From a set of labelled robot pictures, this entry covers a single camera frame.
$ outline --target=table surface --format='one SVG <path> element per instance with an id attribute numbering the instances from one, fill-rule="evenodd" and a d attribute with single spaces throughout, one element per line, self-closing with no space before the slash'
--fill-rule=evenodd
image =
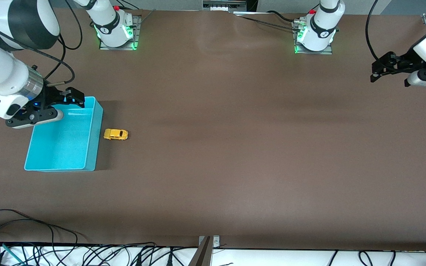
<path id="1" fill-rule="evenodd" d="M 75 46 L 71 13 L 56 13 Z M 344 16 L 334 54 L 318 56 L 294 54 L 286 30 L 220 11 L 155 11 L 137 51 L 100 51 L 77 14 L 71 86 L 100 101 L 102 130 L 130 138 L 100 138 L 94 172 L 26 172 L 31 129 L 0 119 L 0 208 L 90 243 L 190 246 L 220 235 L 242 248 L 426 249 L 426 88 L 404 87 L 405 74 L 369 82 L 365 16 Z M 417 16 L 372 17 L 377 54 L 403 54 L 425 33 Z M 55 65 L 16 57 L 42 74 Z M 51 81 L 68 77 L 61 67 Z M 49 235 L 14 224 L 0 240 Z"/>

